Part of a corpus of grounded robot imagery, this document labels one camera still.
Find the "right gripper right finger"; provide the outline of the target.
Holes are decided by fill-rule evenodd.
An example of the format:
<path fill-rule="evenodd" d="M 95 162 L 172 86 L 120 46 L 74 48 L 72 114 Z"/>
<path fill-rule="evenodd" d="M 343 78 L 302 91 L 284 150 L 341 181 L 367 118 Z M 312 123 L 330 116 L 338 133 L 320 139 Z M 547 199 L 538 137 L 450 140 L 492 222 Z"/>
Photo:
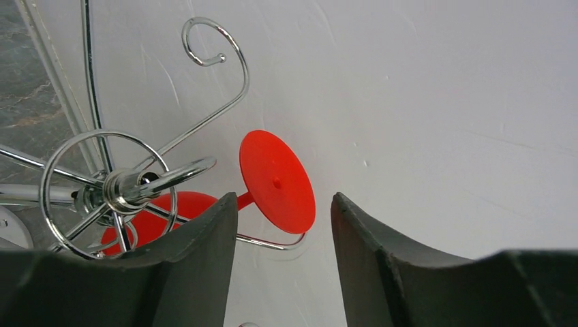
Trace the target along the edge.
<path fill-rule="evenodd" d="M 577 251 L 469 260 L 420 243 L 342 193 L 331 204 L 349 326 L 576 326 Z"/>

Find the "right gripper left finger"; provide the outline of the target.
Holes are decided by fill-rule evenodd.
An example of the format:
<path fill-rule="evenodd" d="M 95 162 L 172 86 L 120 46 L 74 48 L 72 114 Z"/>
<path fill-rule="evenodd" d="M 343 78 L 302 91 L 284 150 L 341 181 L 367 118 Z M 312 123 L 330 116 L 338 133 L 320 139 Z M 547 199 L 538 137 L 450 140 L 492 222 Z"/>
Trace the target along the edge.
<path fill-rule="evenodd" d="M 223 326 L 238 228 L 227 193 L 115 259 L 1 252 L 2 326 Z"/>

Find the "red wine glass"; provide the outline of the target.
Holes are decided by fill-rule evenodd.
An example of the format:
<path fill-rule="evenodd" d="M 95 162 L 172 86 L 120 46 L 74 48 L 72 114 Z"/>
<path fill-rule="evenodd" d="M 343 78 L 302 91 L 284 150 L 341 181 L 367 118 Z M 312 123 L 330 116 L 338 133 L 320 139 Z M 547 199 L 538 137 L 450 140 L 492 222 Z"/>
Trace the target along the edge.
<path fill-rule="evenodd" d="M 292 149 L 275 134 L 253 130 L 240 144 L 239 165 L 247 192 L 237 196 L 238 211 L 255 204 L 259 211 L 281 231 L 299 235 L 293 243 L 274 243 L 252 236 L 237 234 L 237 240 L 278 251 L 297 248 L 305 239 L 316 218 L 314 191 L 305 168 Z M 198 217 L 217 201 L 217 198 L 195 191 L 177 192 L 177 213 L 173 229 Z M 131 221 L 135 231 L 129 240 L 136 247 L 161 237 L 168 222 L 151 210 L 138 213 Z M 105 255 L 120 254 L 113 228 L 105 229 L 101 242 Z"/>

